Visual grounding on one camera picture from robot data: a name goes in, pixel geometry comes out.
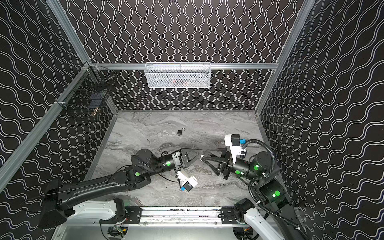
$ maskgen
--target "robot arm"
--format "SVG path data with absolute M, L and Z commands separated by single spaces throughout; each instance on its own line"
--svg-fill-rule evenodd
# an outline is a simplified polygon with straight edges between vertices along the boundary
M 203 150 L 180 149 L 171 154 L 157 158 L 150 150 L 141 149 L 132 155 L 132 165 L 114 174 L 79 183 L 62 184 L 58 179 L 49 182 L 43 200 L 39 227 L 50 228 L 64 223 L 67 218 L 76 213 L 73 207 L 87 200 L 115 192 L 140 189 L 151 183 L 151 175 L 175 169 L 184 189 L 191 190 L 197 181 L 187 177 L 182 168 L 189 167 L 200 158 Z M 124 204 L 116 203 L 124 211 Z
M 264 240 L 284 240 L 284 238 L 263 218 L 249 199 L 235 204 L 235 216 L 238 221 L 250 225 Z
M 245 139 L 240 139 L 240 134 L 227 134 L 224 137 L 224 142 L 231 151 L 233 163 L 236 163 L 237 155 L 240 155 L 240 159 L 245 159 L 247 150 L 242 149 Z

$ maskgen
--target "gray marble surface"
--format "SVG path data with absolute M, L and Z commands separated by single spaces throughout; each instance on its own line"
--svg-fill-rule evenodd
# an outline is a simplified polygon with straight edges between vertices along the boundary
M 177 131 L 185 131 L 181 136 Z M 99 160 L 93 178 L 114 173 L 119 167 L 131 164 L 131 155 L 148 148 L 156 156 L 180 148 L 213 149 L 225 147 L 226 134 L 239 133 L 241 138 L 262 140 L 253 112 L 120 112 L 107 146 Z M 263 149 L 249 145 L 247 157 Z M 97 200 L 124 199 L 126 205 L 138 206 L 231 206 L 250 197 L 247 186 L 230 175 L 228 180 L 215 175 L 197 160 L 186 169 L 199 182 L 190 192 L 180 191 L 177 183 L 158 175 L 152 183 L 138 190 L 107 195 Z M 165 177 L 175 180 L 174 172 Z

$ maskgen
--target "black patterned wall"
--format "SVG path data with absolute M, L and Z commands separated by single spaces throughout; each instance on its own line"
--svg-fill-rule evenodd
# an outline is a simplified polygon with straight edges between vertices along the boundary
M 120 110 L 255 110 L 271 70 L 214 70 L 209 88 L 149 88 L 144 71 L 118 71 Z
M 55 102 L 82 63 L 45 0 L 0 1 L 0 164 Z M 75 122 L 63 111 L 0 193 L 0 239 L 51 239 L 37 228 L 41 199 L 53 178 L 84 179 L 111 121 Z
M 95 122 L 62 111 L 0 194 L 0 239 L 51 239 L 55 228 L 38 228 L 42 198 L 27 200 L 43 195 L 52 179 L 84 180 L 111 119 L 107 107 Z
M 276 62 L 303 0 L 61 0 L 93 62 Z
M 384 239 L 384 1 L 318 0 L 262 111 L 312 239 Z
M 0 166 L 82 63 L 44 0 L 0 1 Z

